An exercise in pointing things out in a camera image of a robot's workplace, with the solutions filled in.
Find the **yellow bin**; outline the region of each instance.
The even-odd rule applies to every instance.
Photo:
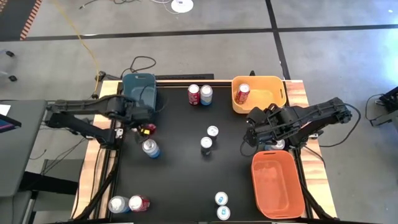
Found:
[[[250,94],[243,104],[235,102],[235,96],[240,84],[250,86]],[[282,107],[286,103],[285,88],[282,80],[273,76],[240,76],[232,80],[232,107],[235,112],[249,113],[256,106],[262,110],[268,108],[271,103]]]

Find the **wooden table frame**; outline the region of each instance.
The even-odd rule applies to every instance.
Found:
[[[112,95],[118,93],[119,82],[121,81],[104,81],[101,87],[101,94],[99,97]],[[207,82],[207,83],[218,83],[218,82],[231,82],[231,80],[159,80],[158,84],[168,84],[168,83],[191,83],[191,82]],[[289,101],[290,106],[297,105],[306,107],[308,106],[307,95],[305,93],[304,84],[302,80],[288,80],[284,81],[287,99]],[[99,128],[106,129],[111,126],[111,121],[108,118],[105,118],[101,115],[96,115],[94,117],[93,124]],[[313,149],[315,152],[321,155],[321,151],[319,148],[319,144],[317,140],[309,140],[307,143],[307,147]],[[98,162],[95,167],[96,157],[98,154]],[[106,171],[106,175],[110,172],[114,157],[116,152],[111,151],[109,161],[108,161],[108,169]],[[94,196],[98,190],[101,176],[103,174],[104,167],[104,158],[105,158],[105,150],[100,149],[100,145],[97,141],[90,141],[87,146],[86,156],[83,164],[83,168],[81,170],[81,176],[79,181],[79,199],[77,203],[77,198],[75,199],[75,205],[77,203],[77,209],[75,217],[77,217],[83,209],[89,204],[91,197]],[[315,200],[322,206],[322,208],[331,216],[336,217],[336,210],[333,203],[333,199],[330,192],[330,187],[328,183],[328,177],[326,176],[326,170],[323,166],[323,163],[319,158],[313,155],[311,152],[307,150],[302,150],[301,152],[301,160],[303,171],[305,175],[305,181],[307,183],[307,188],[315,198]],[[110,186],[106,189],[103,194],[101,205],[99,208],[98,218],[105,218],[106,211],[108,209],[108,200],[110,196]]]

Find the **red soda can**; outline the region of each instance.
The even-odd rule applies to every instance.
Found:
[[[129,207],[133,212],[146,211],[149,205],[149,199],[141,195],[134,195],[129,200]]]
[[[248,99],[249,93],[250,86],[248,84],[241,84],[236,93],[235,102],[237,104],[243,104]]]
[[[198,85],[192,84],[188,87],[188,99],[192,105],[197,105],[200,102],[200,89]]]

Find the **monitor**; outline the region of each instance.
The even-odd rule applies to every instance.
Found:
[[[20,128],[21,122],[0,114],[0,133]]]

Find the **gray concrete floor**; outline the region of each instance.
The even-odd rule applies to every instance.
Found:
[[[270,28],[263,0],[194,0],[193,11],[169,14],[161,4],[141,0],[114,5],[99,0],[60,0],[82,34],[176,31],[195,29]],[[398,24],[395,0],[272,1],[279,27]],[[29,36],[73,35],[50,1],[44,0]],[[367,98],[398,85],[398,30],[350,30],[281,33],[292,79],[302,79],[310,103],[335,96],[356,106],[364,116]],[[138,55],[154,57],[156,75],[214,73],[233,78],[255,70],[282,77],[272,34],[220,34],[87,40],[100,67],[112,74]],[[0,80],[2,99],[83,99],[91,95],[95,68],[77,40],[0,42],[17,55],[0,55],[0,68],[18,76]],[[137,63],[137,67],[146,62]],[[382,113],[369,105],[369,116]],[[344,138],[354,122],[325,128],[321,144]],[[342,145],[322,149],[333,199],[342,220],[396,223],[398,219],[398,138],[391,125],[372,128],[364,118]],[[79,137],[42,130],[32,157],[47,149],[27,170],[38,172],[43,159],[54,159]],[[82,159],[85,145],[69,159]],[[41,213],[36,223],[65,220],[70,211]]]

